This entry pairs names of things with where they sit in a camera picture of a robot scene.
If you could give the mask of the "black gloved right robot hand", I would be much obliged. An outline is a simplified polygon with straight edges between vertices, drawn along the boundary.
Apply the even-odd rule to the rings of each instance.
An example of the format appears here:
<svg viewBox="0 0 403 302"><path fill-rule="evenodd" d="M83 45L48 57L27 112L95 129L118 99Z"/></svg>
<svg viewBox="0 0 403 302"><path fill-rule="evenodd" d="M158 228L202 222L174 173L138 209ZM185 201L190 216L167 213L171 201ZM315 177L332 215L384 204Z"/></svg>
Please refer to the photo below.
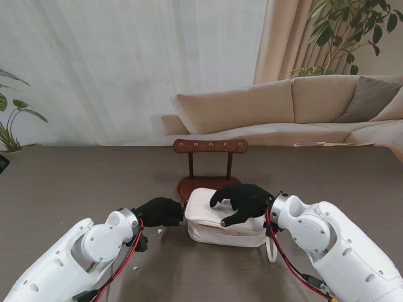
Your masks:
<svg viewBox="0 0 403 302"><path fill-rule="evenodd" d="M210 199L210 207L214 208L224 199L230 201L234 214L221 221L223 227L246 222L250 218L265 215L266 210L275 201L275 196L255 184L231 184L217 190Z"/></svg>

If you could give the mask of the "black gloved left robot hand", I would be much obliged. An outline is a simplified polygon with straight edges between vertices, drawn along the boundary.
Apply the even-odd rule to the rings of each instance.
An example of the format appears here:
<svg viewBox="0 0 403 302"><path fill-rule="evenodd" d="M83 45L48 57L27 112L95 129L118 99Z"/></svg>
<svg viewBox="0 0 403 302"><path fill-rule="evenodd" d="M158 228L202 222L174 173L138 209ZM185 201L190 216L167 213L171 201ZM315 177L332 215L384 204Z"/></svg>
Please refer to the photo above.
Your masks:
<svg viewBox="0 0 403 302"><path fill-rule="evenodd" d="M133 212L145 227L176 227L183 221L181 203L165 197L154 198Z"/></svg>

